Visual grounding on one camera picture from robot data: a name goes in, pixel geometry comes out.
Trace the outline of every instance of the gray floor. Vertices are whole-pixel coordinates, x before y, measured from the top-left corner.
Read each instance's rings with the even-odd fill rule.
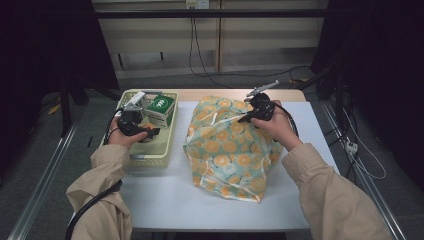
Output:
[[[312,59],[311,49],[289,51],[292,56],[297,56],[291,61],[287,57],[287,51],[269,50],[263,52],[234,52],[226,58],[226,73],[248,73],[249,75],[277,74],[293,66],[309,65]],[[213,54],[205,52],[206,69],[214,73]],[[191,74],[187,67],[188,55],[186,53],[164,53],[164,61],[160,60],[159,53],[139,56],[123,56],[124,67],[119,65],[116,56],[111,56],[117,75],[120,77],[121,91],[130,88],[222,88],[212,80],[234,88],[250,89],[255,86],[269,83],[279,79],[282,84],[278,88],[291,88],[290,78],[309,78],[312,76],[307,69],[299,69],[290,74],[280,74],[267,77],[253,77],[241,75],[212,76],[212,80],[205,77],[197,77]],[[267,61],[256,62],[255,59],[266,59]],[[194,70],[202,73],[203,68],[199,62],[193,63]],[[72,209],[65,197],[67,186],[85,170],[90,168],[89,156],[100,145],[105,125],[110,112],[116,106],[116,102],[88,91],[91,96],[88,106],[72,106],[73,116],[82,114],[81,122],[64,154],[52,183],[46,189],[43,204],[38,209],[33,219],[29,219],[31,227],[25,232],[26,239],[61,239],[64,236],[66,225],[71,217]],[[323,133],[333,128],[324,114],[322,104],[330,104],[330,101],[318,101],[314,88],[310,87],[304,91],[308,101],[311,102],[314,112]],[[53,94],[45,97],[45,101],[54,97]],[[358,133],[362,142],[382,162],[387,171],[383,180],[376,180],[384,199],[393,211],[400,227],[407,239],[424,239],[424,194],[398,167],[389,149],[380,145],[372,126],[367,124],[366,118],[359,110],[355,111],[358,120]],[[7,239],[16,221],[21,216],[22,210],[30,200],[34,189],[37,188],[39,180],[54,154],[54,149],[59,143],[61,133],[61,115],[59,112],[48,115],[42,112],[34,134],[28,139],[21,155],[16,159],[16,164],[11,168],[8,176],[3,179],[0,188],[0,239]],[[333,142],[335,134],[326,135],[327,141]],[[330,146],[330,150],[336,160],[342,174],[347,172],[348,161],[340,144]],[[360,145],[360,157],[370,173],[381,174],[381,168],[375,159]],[[355,181],[353,174],[349,179]],[[311,239],[308,231],[287,233],[288,239]],[[163,234],[134,233],[133,239],[157,239]],[[240,239],[236,235],[225,235],[228,239]]]

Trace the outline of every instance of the wooden cabinet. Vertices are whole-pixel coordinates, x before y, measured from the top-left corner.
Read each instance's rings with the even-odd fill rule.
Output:
[[[318,9],[328,0],[210,0],[211,9]],[[185,9],[181,0],[93,0],[96,10]],[[189,51],[191,19],[100,19],[111,54]],[[317,18],[198,18],[202,50],[215,52],[216,68],[230,49],[317,47],[322,19]]]

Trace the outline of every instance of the floral cloth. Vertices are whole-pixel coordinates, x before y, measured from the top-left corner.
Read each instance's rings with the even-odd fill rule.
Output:
[[[282,146],[251,123],[238,123],[252,107],[245,102],[206,96],[193,111],[184,151],[193,183],[224,198],[260,202],[266,170]]]

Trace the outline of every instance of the black cable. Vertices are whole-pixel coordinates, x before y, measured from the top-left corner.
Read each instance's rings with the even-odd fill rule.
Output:
[[[202,63],[202,67],[203,70],[205,72],[205,75],[199,74],[199,73],[195,73],[193,71],[193,67],[191,65],[191,55],[193,52],[193,39],[196,39],[196,44],[197,44],[197,50],[198,50],[198,55],[200,58],[200,61]],[[197,76],[197,77],[207,77],[210,78],[212,76],[242,76],[242,77],[272,77],[272,76],[278,76],[278,75],[282,75],[285,73],[289,73],[291,75],[291,71],[299,69],[299,68],[310,68],[310,66],[295,66],[290,68],[289,70],[285,70],[282,72],[278,72],[278,73],[271,73],[271,74],[263,74],[263,75],[256,75],[256,74],[242,74],[242,73],[208,73],[205,69],[205,66],[203,64],[203,59],[200,53],[200,47],[199,47],[199,41],[198,41],[198,37],[197,37],[197,25],[196,25],[196,20],[194,18],[192,18],[192,25],[191,25],[191,44],[190,44],[190,55],[189,55],[189,66],[190,66],[190,71],[193,73],[193,75]],[[232,88],[230,86],[226,86],[220,83],[216,83],[213,79],[211,79],[215,84],[221,85],[223,87],[227,87],[227,88]]]
[[[115,112],[113,113],[113,116],[112,116],[112,118],[109,120],[109,123],[107,124],[107,127],[106,127],[106,131],[105,131],[105,139],[103,140],[103,145],[107,145],[107,144],[109,144],[109,137],[110,137],[110,134],[112,133],[112,132],[110,132],[110,125],[112,124],[112,121],[113,121],[113,118],[115,117],[115,115],[118,113],[118,112],[122,112],[124,109],[123,108],[118,108],[118,109],[116,109],[115,110]]]
[[[92,198],[88,203],[86,203],[82,208],[75,214],[75,216],[72,218],[71,222],[68,225],[68,228],[66,230],[66,236],[65,239],[69,240],[72,238],[72,233],[74,232],[75,225],[77,224],[78,220],[82,217],[82,215],[90,209],[94,204],[96,204],[98,201],[103,199],[104,197],[108,196],[109,194],[113,192],[118,192],[119,189],[122,186],[122,181],[119,180],[117,183],[112,185],[110,188],[104,190],[103,192],[99,193],[99,195]]]
[[[200,54],[200,46],[199,46],[199,40],[198,40],[198,38],[197,38],[197,26],[196,26],[196,20],[194,19],[194,18],[192,18],[191,19],[191,46],[190,46],[190,57],[189,57],[189,63],[190,63],[190,70],[191,70],[191,72],[194,74],[194,75],[196,75],[196,73],[193,71],[193,69],[192,69],[192,66],[191,66],[191,53],[192,53],[192,50],[193,50],[193,30],[194,30],[194,37],[195,37],[195,39],[196,39],[196,44],[197,44],[197,52],[198,52],[198,55],[199,55],[199,58],[200,58],[200,62],[202,63],[202,67],[203,67],[203,71],[205,72],[205,74],[206,74],[206,76],[213,82],[213,83],[215,83],[216,85],[219,85],[219,86],[221,86],[221,87],[225,87],[225,88],[229,88],[229,89],[232,89],[232,87],[230,87],[230,86],[227,86],[227,85],[225,85],[225,84],[221,84],[221,83],[218,83],[218,82],[216,82],[215,80],[213,80],[212,79],[212,77],[208,74],[208,72],[206,71],[206,68],[205,68],[205,65],[204,65],[204,63],[203,63],[203,58],[202,58],[202,55]]]
[[[283,112],[287,115],[287,118],[289,119],[290,125],[293,129],[293,132],[296,134],[297,137],[299,137],[299,132],[297,131],[297,126],[296,123],[293,119],[293,117],[291,116],[291,114],[284,109],[282,106],[280,106],[279,104],[273,102],[273,101],[268,101],[268,100],[256,100],[257,102],[266,102],[266,103],[270,103],[271,105],[273,105],[274,107],[278,107],[279,109],[283,110]]]

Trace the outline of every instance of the person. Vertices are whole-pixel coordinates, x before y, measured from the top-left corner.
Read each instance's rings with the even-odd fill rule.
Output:
[[[270,121],[251,121],[287,149],[283,165],[299,188],[313,239],[392,239],[371,199],[303,143],[281,109],[275,108]]]
[[[299,188],[300,204],[313,239],[391,239],[371,199],[327,165],[310,143],[303,143],[282,110],[275,108],[270,121],[253,118],[251,122],[287,149],[283,165]],[[111,126],[116,129],[116,119]],[[67,195],[75,211],[124,177],[128,149],[145,137],[144,133],[126,137],[119,129],[112,132],[109,145],[100,147],[91,156],[93,169],[68,188]],[[81,217],[73,239],[130,239],[131,231],[130,212],[117,192]]]
[[[92,169],[85,172],[67,189],[66,195],[77,212],[100,192],[110,188],[125,176],[130,160],[129,149],[147,137],[146,132],[127,137],[118,129],[118,118],[111,122],[109,144],[91,155]],[[119,192],[106,196],[85,212],[74,227],[72,239],[130,239],[130,211]]]

